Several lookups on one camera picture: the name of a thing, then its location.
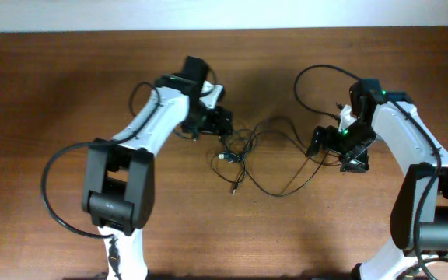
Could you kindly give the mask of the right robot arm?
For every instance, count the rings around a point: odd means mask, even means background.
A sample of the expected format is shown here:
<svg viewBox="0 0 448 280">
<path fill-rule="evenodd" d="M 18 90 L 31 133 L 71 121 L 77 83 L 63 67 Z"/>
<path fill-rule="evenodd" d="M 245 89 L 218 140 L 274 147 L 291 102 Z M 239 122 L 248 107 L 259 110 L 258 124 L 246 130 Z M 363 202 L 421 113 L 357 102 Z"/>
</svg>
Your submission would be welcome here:
<svg viewBox="0 0 448 280">
<path fill-rule="evenodd" d="M 386 91 L 377 79 L 349 89 L 338 126 L 314 130 L 308 156 L 333 152 L 342 172 L 365 173 L 369 147 L 386 143 L 404 174 L 390 214 L 390 239 L 371 259 L 358 263 L 352 279 L 405 279 L 448 262 L 448 152 L 418 115 L 405 92 Z"/>
</svg>

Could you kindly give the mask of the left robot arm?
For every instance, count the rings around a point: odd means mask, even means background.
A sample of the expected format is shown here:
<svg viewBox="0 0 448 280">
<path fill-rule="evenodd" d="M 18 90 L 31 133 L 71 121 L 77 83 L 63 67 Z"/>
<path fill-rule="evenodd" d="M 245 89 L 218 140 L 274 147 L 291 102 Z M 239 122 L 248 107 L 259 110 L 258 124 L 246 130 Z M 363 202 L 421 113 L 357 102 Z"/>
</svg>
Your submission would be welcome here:
<svg viewBox="0 0 448 280">
<path fill-rule="evenodd" d="M 180 72 L 156 80 L 149 101 L 125 129 L 88 148 L 82 210 L 104 241 L 104 279 L 148 275 L 142 229 L 155 202 L 155 159 L 173 130 L 192 138 L 232 134 L 233 115 L 219 106 L 225 90 L 208 82 L 210 70 L 203 59 L 186 57 Z"/>
</svg>

